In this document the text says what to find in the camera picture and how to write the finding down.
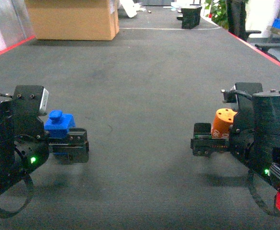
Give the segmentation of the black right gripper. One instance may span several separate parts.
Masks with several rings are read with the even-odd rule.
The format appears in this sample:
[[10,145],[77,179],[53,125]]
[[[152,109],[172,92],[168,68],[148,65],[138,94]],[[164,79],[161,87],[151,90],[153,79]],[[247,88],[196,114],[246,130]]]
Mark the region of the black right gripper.
[[268,138],[274,132],[272,95],[257,92],[252,100],[240,97],[239,103],[229,103],[234,116],[229,142],[212,138],[210,123],[195,123],[190,148],[194,156],[210,156],[214,152],[230,151],[241,163],[256,173],[267,173],[272,164],[272,147]]

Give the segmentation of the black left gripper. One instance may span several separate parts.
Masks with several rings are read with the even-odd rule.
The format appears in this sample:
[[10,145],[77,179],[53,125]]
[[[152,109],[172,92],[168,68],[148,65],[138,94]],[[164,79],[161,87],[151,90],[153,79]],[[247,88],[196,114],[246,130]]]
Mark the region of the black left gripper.
[[89,141],[84,128],[71,128],[63,138],[49,138],[40,119],[39,107],[43,89],[41,85],[18,85],[13,102],[13,122],[16,150],[22,156],[28,172],[43,165],[48,157],[48,144],[58,163],[87,163]]

